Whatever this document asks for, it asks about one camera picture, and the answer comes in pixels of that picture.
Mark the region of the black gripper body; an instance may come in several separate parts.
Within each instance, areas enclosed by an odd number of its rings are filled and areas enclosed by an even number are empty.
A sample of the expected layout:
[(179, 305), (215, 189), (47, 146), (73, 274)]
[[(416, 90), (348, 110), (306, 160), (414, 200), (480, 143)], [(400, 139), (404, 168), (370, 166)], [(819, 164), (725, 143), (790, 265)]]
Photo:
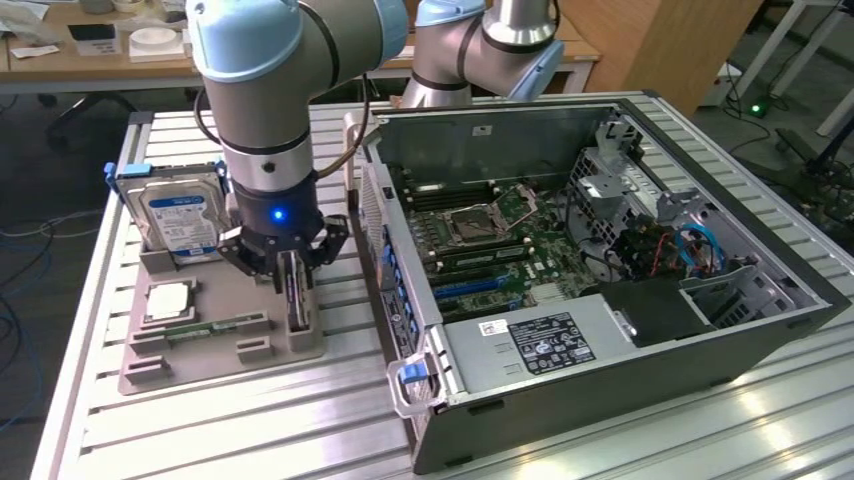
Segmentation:
[(263, 247), (271, 247), (268, 238), (280, 250), (296, 250), (307, 257), (312, 241), (324, 228), (318, 206), (318, 173), (286, 190), (264, 192), (232, 182), (242, 226)]

